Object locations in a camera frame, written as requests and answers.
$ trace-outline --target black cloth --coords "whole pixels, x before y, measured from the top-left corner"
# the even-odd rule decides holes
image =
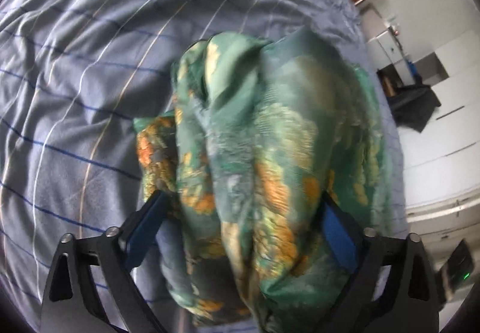
[[[442,103],[429,85],[406,85],[396,91],[396,96],[387,98],[395,123],[421,133],[435,108]]]

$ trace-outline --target dark green fabric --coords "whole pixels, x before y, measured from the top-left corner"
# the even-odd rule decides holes
[[[311,331],[348,278],[311,227],[321,193],[389,234],[368,74],[303,29],[199,41],[172,83],[174,113],[135,122],[145,197],[174,202],[160,245],[170,293],[198,324],[252,313],[264,332]]]

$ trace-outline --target metal screw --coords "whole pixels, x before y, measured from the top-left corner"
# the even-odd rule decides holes
[[[366,235],[367,237],[375,237],[377,235],[377,232],[375,229],[372,229],[371,227],[366,227],[363,229],[363,234]]]
[[[71,233],[66,233],[66,234],[64,234],[64,235],[62,236],[62,238],[60,239],[60,242],[61,242],[62,244],[66,244],[67,242],[72,241],[73,238],[74,238],[74,235],[73,235],[73,234],[71,234]]]
[[[115,237],[119,232],[120,229],[118,227],[112,226],[106,230],[105,234],[107,237]]]
[[[422,240],[417,233],[410,233],[409,237],[413,242],[420,242]]]

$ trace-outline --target gray fabric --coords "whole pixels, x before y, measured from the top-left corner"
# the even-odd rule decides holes
[[[350,0],[0,3],[0,281],[35,329],[60,236],[97,236],[142,204],[131,119],[168,106],[171,62],[215,33],[278,40],[303,25],[376,81]],[[394,227],[404,235],[402,154],[378,82],[376,90],[395,174]],[[162,322],[181,330],[171,326],[174,306],[165,309],[159,259],[152,247],[133,275],[151,307],[164,311]],[[104,279],[94,275],[107,313],[121,326]],[[180,324],[186,326],[183,313]]]

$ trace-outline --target green floral fabric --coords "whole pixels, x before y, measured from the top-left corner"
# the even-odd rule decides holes
[[[322,192],[388,235],[390,177],[373,85],[303,29],[222,33],[172,67],[174,111],[135,121],[145,198],[172,196],[163,272],[197,324],[253,315],[309,332],[348,275],[311,225]]]

